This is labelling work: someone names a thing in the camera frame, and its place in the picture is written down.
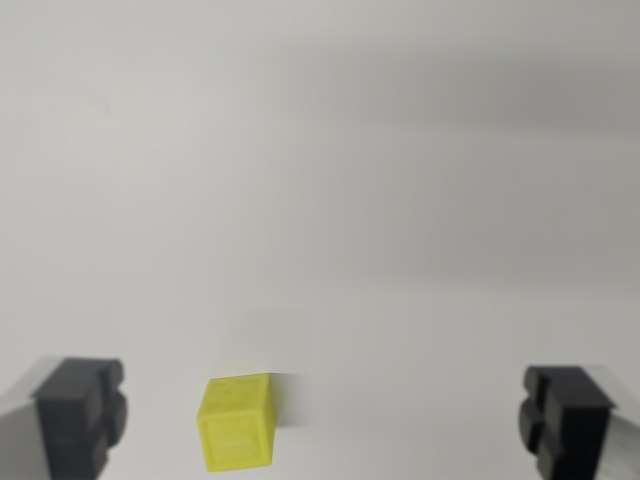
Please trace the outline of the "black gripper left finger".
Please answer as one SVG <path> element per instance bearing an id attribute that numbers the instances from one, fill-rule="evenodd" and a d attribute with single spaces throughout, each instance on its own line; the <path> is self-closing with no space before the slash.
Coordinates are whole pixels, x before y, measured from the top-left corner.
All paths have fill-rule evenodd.
<path id="1" fill-rule="evenodd" d="M 3 479 L 97 479 L 128 403 L 116 358 L 47 356 L 1 392 Z"/>

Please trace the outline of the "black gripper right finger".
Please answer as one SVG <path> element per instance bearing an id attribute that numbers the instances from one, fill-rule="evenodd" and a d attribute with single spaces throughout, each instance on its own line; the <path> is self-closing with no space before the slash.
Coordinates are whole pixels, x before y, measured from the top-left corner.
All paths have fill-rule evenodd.
<path id="1" fill-rule="evenodd" d="M 639 477 L 639 395 L 599 366 L 532 365 L 518 427 L 546 480 Z"/>

